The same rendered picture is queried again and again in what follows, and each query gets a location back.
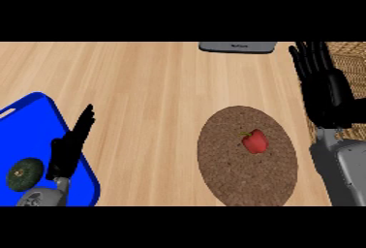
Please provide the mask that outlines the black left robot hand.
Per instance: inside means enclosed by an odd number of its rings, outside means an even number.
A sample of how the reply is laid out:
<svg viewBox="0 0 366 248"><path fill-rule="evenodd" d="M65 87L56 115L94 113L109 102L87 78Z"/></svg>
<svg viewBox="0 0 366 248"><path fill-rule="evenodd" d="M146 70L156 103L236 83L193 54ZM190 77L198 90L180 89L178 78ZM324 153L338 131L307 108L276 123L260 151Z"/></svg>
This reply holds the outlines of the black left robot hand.
<svg viewBox="0 0 366 248"><path fill-rule="evenodd" d="M94 121L93 105L88 104L78 116L74 128L65 133L60 139L51 140L51 157L46 173L47 180L54 180L59 177L72 177L81 156L82 145Z"/></svg>

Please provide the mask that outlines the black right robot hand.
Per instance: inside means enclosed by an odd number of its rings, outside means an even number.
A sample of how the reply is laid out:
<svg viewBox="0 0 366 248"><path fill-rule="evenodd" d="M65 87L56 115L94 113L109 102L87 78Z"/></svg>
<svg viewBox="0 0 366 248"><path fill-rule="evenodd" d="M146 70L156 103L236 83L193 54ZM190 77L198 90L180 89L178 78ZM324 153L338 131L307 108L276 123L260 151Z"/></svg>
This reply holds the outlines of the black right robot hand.
<svg viewBox="0 0 366 248"><path fill-rule="evenodd" d="M323 129L366 123L366 98L355 99L344 72L335 67L324 42L289 46L307 117Z"/></svg>

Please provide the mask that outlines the red bell pepper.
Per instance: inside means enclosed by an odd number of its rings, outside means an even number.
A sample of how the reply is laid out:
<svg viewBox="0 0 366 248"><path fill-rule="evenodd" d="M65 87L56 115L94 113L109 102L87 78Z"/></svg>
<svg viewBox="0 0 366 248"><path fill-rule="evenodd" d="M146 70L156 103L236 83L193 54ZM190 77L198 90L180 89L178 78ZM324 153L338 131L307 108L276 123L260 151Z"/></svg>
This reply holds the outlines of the red bell pepper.
<svg viewBox="0 0 366 248"><path fill-rule="evenodd" d="M268 147L268 140L262 132L255 129L251 132L242 132L242 145L251 154L262 153Z"/></svg>

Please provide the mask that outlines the brown round placemat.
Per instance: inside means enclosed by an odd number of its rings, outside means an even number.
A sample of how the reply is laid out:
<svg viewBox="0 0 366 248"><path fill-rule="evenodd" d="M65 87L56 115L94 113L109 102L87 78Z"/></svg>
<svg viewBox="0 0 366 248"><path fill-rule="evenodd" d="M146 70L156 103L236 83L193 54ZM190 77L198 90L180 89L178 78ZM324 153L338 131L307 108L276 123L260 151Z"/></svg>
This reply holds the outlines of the brown round placemat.
<svg viewBox="0 0 366 248"><path fill-rule="evenodd" d="M251 154L242 132L260 130L265 151ZM291 138L276 120L258 109L220 110L201 130L198 162L205 185L227 206L280 206L298 183L298 157Z"/></svg>

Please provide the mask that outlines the blue plastic tray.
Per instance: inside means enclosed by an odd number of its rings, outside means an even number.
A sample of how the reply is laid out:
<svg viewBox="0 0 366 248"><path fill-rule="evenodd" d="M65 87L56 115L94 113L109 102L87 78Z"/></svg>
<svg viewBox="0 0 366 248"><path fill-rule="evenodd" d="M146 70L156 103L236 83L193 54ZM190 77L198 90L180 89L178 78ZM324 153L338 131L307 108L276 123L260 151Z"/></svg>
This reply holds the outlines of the blue plastic tray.
<svg viewBox="0 0 366 248"><path fill-rule="evenodd" d="M23 192L15 192L6 184L6 175L13 164L23 158L37 158L44 164L44 173L51 155L51 139L69 130L51 98L32 92L7 105L0 113L15 109L0 118L0 205L13 206ZM100 184L84 155L78 160L69 180L68 206L93 206L100 196Z"/></svg>

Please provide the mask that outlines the dark green squash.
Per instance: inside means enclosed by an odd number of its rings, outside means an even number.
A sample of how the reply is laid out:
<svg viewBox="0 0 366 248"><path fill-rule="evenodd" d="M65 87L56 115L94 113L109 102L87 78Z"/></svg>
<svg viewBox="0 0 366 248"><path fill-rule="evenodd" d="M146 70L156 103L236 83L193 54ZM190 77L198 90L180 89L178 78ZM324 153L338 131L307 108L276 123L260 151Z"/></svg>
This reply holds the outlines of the dark green squash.
<svg viewBox="0 0 366 248"><path fill-rule="evenodd" d="M43 176L44 166L37 158L23 158L12 166L6 176L6 184L15 192L31 189Z"/></svg>

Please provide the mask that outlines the grey flat appliance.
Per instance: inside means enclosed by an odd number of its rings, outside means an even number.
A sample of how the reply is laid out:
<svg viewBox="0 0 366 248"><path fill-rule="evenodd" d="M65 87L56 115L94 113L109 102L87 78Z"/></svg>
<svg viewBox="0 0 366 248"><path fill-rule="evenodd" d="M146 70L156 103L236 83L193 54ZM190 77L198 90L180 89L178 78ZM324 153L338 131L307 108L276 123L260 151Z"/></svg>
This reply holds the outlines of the grey flat appliance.
<svg viewBox="0 0 366 248"><path fill-rule="evenodd" d="M199 49L208 52L267 54L276 42L199 42Z"/></svg>

